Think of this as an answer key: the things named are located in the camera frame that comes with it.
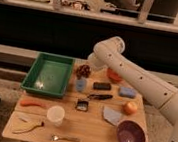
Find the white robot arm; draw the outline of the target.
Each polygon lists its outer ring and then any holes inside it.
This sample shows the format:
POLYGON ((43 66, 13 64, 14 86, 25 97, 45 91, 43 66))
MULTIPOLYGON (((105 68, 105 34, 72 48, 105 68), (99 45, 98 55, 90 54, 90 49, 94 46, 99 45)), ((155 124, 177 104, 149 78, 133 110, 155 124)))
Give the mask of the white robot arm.
POLYGON ((96 43, 89 54, 90 67, 108 66, 139 93, 174 126, 168 142, 178 142, 178 89, 123 57, 125 44, 120 37, 96 43))

